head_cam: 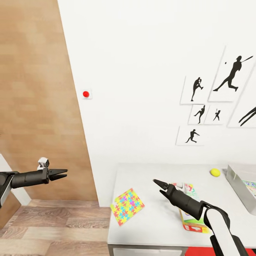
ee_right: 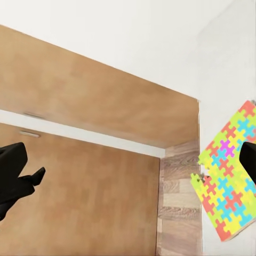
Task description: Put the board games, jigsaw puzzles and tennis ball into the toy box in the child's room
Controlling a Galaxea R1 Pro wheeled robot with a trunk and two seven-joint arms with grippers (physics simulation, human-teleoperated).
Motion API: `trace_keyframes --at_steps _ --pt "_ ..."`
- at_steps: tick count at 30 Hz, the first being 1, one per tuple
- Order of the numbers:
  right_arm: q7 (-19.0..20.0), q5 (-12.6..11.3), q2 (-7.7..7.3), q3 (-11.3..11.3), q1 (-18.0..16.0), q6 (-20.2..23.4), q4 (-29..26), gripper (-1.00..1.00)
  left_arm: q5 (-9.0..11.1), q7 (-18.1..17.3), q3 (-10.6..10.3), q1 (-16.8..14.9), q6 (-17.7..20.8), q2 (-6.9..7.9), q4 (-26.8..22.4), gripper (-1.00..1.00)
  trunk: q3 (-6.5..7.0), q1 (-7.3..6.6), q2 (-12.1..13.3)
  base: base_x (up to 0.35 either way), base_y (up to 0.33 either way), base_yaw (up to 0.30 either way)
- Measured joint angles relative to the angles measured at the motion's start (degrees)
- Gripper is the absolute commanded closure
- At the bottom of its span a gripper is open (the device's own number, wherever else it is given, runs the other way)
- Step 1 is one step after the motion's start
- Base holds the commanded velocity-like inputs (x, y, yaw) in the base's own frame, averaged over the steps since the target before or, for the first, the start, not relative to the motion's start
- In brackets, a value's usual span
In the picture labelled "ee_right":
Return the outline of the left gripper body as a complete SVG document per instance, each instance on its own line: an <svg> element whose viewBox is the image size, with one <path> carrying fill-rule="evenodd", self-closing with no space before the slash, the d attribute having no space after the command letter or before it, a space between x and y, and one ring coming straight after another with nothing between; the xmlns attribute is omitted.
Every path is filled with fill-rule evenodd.
<svg viewBox="0 0 256 256"><path fill-rule="evenodd" d="M7 196L14 194L15 197L6 199L3 204L0 205L0 213L7 212L12 207L12 205L18 201L18 199L30 196L35 192L35 186L32 185L29 179L19 182L16 181L7 194Z"/></svg>

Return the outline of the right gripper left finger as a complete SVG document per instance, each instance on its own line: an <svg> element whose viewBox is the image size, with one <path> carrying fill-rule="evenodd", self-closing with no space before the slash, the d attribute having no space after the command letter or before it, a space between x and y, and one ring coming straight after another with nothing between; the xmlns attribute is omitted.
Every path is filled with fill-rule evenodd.
<svg viewBox="0 0 256 256"><path fill-rule="evenodd" d="M23 142L0 148L0 205L27 164L28 157Z"/></svg>

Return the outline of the jigsaw puzzle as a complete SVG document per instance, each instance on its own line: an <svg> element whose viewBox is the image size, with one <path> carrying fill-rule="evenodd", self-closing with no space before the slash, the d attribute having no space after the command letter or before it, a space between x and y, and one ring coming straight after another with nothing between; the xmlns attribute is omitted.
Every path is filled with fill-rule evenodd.
<svg viewBox="0 0 256 256"><path fill-rule="evenodd" d="M239 161L243 143L256 143L256 103L249 100L199 155L209 169L191 175L199 199L221 241L228 242L256 221L256 185Z"/></svg>

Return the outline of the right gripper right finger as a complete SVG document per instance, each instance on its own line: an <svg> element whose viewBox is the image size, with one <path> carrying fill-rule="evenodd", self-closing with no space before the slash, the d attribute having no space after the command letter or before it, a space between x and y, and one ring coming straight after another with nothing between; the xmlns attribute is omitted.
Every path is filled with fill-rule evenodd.
<svg viewBox="0 0 256 256"><path fill-rule="evenodd" d="M256 143L245 141L239 154L239 161L256 185Z"/></svg>

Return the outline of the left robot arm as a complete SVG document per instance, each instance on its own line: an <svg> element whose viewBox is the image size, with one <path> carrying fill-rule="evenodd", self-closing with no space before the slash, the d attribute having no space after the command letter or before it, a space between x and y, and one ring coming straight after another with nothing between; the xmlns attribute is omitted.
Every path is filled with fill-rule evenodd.
<svg viewBox="0 0 256 256"><path fill-rule="evenodd" d="M32 195L35 192L35 186L40 185L46 170L42 167L34 175L26 175L25 177L18 178L5 201L0 205L0 218L6 215L6 212L14 205L18 199Z"/></svg>

